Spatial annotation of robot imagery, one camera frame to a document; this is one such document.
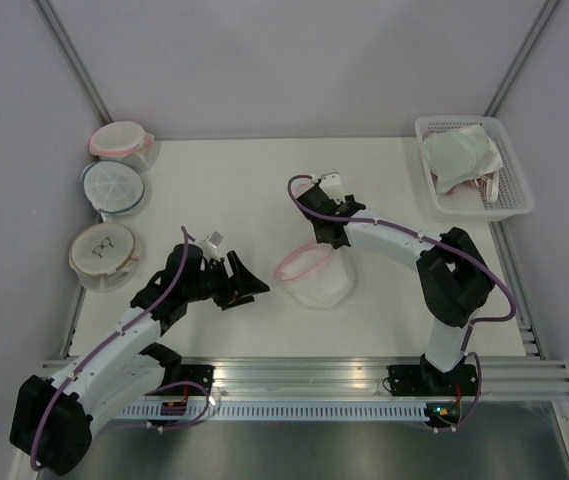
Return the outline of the pink-zip white laundry bag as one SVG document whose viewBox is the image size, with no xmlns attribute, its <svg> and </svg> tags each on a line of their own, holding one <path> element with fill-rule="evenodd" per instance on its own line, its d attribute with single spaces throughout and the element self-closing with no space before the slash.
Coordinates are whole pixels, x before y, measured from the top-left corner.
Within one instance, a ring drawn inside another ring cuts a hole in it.
<svg viewBox="0 0 569 480">
<path fill-rule="evenodd" d="M 280 262 L 274 276 L 300 305 L 312 309 L 336 306 L 356 282 L 348 254 L 324 243 L 299 247 Z"/>
</svg>

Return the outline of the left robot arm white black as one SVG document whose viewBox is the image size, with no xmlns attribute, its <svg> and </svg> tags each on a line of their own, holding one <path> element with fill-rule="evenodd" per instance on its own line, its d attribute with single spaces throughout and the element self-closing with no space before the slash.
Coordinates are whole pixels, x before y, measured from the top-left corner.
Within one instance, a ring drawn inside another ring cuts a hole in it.
<svg viewBox="0 0 569 480">
<path fill-rule="evenodd" d="M 165 267 L 96 346 L 50 377 L 24 381 L 10 443 L 29 456 L 32 470 L 69 473 L 99 431 L 130 403 L 154 391 L 170 396 L 180 389 L 182 358 L 159 340 L 189 304 L 212 301 L 228 310 L 269 290 L 235 252 L 209 259 L 189 242 L 175 246 Z"/>
</svg>

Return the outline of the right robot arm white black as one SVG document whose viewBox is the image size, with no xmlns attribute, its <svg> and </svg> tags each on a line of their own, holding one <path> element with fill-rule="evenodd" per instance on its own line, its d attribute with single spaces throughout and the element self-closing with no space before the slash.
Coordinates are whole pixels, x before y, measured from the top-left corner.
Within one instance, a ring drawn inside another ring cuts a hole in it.
<svg viewBox="0 0 569 480">
<path fill-rule="evenodd" d="M 484 306 L 495 281 L 468 233 L 454 227 L 429 241 L 403 225 L 376 219 L 348 195 L 331 198 L 315 182 L 294 202 L 313 225 L 316 240 L 334 249 L 361 248 L 417 272 L 433 316 L 431 337 L 420 358 L 423 388 L 442 395 L 457 381 L 470 320 Z"/>
</svg>

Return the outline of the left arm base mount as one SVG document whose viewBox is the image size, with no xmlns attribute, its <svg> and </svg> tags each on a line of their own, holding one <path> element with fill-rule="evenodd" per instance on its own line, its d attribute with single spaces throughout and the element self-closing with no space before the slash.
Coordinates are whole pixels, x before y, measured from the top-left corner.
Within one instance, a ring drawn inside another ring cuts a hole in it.
<svg viewBox="0 0 569 480">
<path fill-rule="evenodd" d="M 171 371 L 147 395 L 203 397 L 212 391 L 215 367 L 210 364 L 182 364 L 180 371 Z"/>
</svg>

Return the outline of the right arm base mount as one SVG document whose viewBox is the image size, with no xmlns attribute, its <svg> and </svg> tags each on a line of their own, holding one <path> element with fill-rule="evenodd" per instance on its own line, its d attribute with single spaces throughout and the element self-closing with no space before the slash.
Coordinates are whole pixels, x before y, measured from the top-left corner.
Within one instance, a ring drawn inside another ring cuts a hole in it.
<svg viewBox="0 0 569 480">
<path fill-rule="evenodd" d="M 477 393 L 478 372 L 470 364 L 458 366 L 447 373 L 427 364 L 396 364 L 387 370 L 394 397 L 464 397 Z"/>
</svg>

